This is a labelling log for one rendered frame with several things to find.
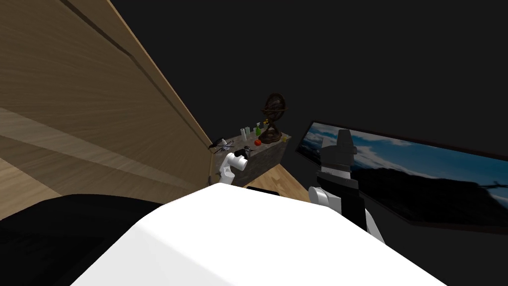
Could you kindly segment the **framed sky landscape picture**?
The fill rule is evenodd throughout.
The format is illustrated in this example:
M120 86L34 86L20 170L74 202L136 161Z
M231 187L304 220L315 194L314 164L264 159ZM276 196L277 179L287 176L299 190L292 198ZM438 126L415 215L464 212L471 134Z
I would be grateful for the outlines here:
M319 166L324 138L346 127L312 122L297 153ZM348 129L357 148L351 178L360 196L401 219L508 235L508 159Z

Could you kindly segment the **light wooden door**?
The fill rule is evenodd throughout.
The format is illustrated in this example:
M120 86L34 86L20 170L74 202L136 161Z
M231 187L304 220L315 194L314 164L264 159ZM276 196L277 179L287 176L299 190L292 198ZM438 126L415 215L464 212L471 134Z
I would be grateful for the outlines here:
M0 219L71 194L167 203L209 139L111 0L0 0Z

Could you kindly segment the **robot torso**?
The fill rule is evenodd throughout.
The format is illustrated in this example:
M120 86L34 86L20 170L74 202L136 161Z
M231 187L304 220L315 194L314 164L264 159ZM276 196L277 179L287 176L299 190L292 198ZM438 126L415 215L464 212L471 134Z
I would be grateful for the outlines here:
M446 286L331 208L214 184L156 208L71 286Z

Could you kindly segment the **grey stone side table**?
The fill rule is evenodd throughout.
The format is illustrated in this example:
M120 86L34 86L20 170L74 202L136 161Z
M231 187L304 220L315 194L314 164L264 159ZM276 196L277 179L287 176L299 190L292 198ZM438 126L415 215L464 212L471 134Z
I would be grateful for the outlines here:
M252 132L242 128L240 136L228 140L216 139L208 147L214 159L208 184L220 182L244 187L277 166L290 137L283 134L275 123L287 110L284 97L279 93L273 93L261 109L265 118L262 128L261 124L257 123ZM249 146L253 150L250 158L235 157L234 152L244 146Z

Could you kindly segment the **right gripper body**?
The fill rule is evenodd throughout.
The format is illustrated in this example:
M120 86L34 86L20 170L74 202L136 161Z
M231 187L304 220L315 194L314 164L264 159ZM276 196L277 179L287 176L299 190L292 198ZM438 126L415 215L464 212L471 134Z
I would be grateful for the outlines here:
M320 165L329 168L355 165L357 148L353 145L330 145L320 150Z

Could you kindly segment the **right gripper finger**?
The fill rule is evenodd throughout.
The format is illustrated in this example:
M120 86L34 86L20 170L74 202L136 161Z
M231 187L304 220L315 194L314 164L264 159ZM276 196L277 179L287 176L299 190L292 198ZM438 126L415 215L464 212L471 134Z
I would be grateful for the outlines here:
M339 147L353 147L351 132L348 129L341 129L338 131L336 145Z

